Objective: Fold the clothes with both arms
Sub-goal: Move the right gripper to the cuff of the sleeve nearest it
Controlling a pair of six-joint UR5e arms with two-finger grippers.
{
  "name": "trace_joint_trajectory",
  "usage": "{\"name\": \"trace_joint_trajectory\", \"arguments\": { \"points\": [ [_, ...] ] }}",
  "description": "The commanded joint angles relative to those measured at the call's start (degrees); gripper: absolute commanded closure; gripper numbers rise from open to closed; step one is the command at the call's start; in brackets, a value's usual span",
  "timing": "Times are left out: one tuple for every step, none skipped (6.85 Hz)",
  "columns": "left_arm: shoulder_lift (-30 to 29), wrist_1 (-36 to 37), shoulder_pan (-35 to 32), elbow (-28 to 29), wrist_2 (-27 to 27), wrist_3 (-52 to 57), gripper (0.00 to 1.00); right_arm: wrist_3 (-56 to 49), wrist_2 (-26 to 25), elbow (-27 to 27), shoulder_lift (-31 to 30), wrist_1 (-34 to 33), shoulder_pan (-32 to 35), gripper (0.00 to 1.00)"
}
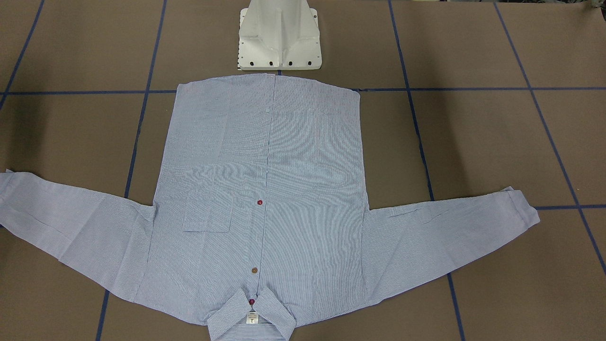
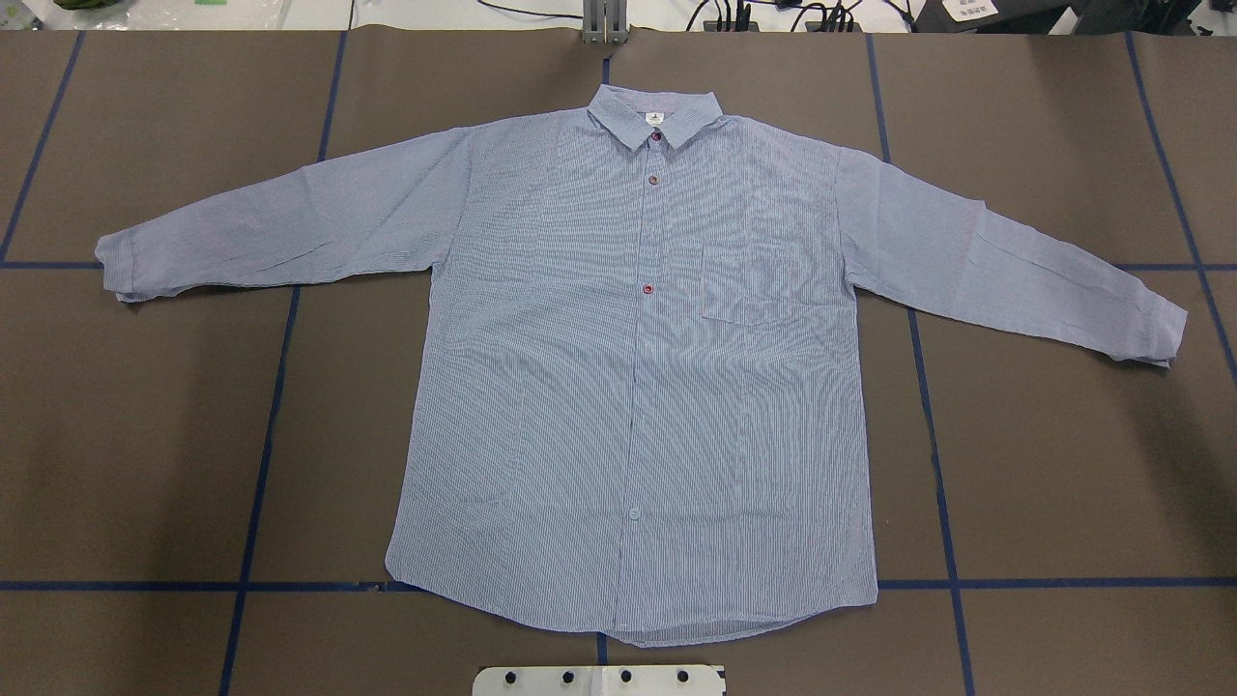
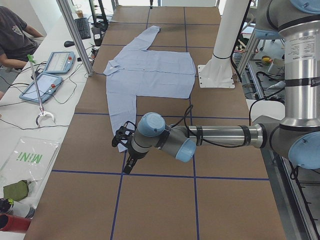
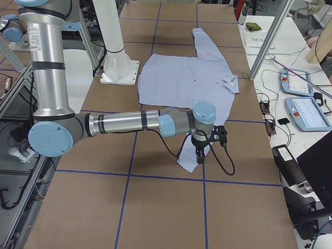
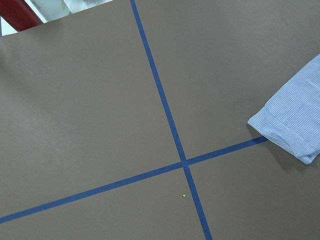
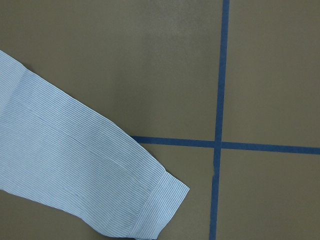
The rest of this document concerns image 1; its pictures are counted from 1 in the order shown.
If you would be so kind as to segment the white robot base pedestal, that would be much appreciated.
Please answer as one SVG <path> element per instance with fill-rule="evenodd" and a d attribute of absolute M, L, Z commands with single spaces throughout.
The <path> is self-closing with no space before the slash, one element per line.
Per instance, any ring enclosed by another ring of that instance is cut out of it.
<path fill-rule="evenodd" d="M 240 71 L 315 71 L 322 66 L 318 12 L 305 0 L 252 0 L 240 11 Z"/>

